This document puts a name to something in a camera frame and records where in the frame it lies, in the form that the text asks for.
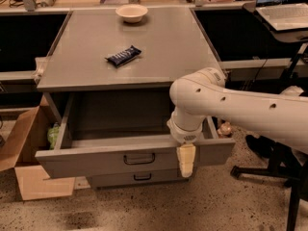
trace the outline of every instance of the gray tabletop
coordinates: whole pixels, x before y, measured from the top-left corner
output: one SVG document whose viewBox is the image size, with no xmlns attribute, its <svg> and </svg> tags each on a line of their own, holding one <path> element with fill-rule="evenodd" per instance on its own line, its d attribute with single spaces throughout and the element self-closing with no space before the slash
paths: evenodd
<svg viewBox="0 0 308 231">
<path fill-rule="evenodd" d="M 106 61 L 131 45 L 141 54 L 116 69 Z M 148 8 L 140 23 L 115 9 L 74 11 L 38 84 L 41 91 L 166 85 L 206 66 L 219 68 L 187 7 Z"/>
</svg>

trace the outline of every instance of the laptop keyboard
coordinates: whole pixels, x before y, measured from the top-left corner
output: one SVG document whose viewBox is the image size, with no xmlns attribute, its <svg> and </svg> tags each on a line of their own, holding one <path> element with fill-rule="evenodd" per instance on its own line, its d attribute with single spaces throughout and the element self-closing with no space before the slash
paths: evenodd
<svg viewBox="0 0 308 231">
<path fill-rule="evenodd" d="M 301 7 L 275 7 L 263 9 L 265 15 L 272 19 L 308 16 L 308 8 Z"/>
</svg>

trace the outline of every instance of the green object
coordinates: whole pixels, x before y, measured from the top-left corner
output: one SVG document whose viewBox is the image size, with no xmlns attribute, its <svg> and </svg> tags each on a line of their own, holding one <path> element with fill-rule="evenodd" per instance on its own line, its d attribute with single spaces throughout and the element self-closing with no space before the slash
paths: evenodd
<svg viewBox="0 0 308 231">
<path fill-rule="evenodd" d="M 55 148 L 57 137 L 59 134 L 59 129 L 60 129 L 60 126 L 57 122 L 54 124 L 52 128 L 48 129 L 47 139 L 50 143 L 50 146 L 49 146 L 50 150 L 53 150 Z"/>
</svg>

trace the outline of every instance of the laptop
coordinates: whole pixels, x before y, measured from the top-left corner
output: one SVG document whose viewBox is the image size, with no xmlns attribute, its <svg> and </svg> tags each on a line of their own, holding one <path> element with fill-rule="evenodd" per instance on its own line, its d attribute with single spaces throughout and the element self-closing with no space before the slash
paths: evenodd
<svg viewBox="0 0 308 231">
<path fill-rule="evenodd" d="M 257 0 L 256 11 L 276 31 L 308 28 L 308 0 Z"/>
</svg>

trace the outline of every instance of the concrete floor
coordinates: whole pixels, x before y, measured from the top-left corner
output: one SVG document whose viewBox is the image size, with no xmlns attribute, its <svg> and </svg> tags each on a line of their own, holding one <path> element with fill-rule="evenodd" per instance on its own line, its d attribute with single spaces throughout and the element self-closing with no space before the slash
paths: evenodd
<svg viewBox="0 0 308 231">
<path fill-rule="evenodd" d="M 4 138 L 13 122 L 4 116 Z M 230 176 L 234 165 L 265 167 L 234 127 L 236 146 L 222 166 L 200 167 L 188 183 L 94 191 L 21 201 L 14 170 L 0 172 L 0 230 L 202 230 L 283 231 L 290 189 L 284 180 Z M 296 231 L 308 230 L 308 205 L 300 202 Z"/>
</svg>

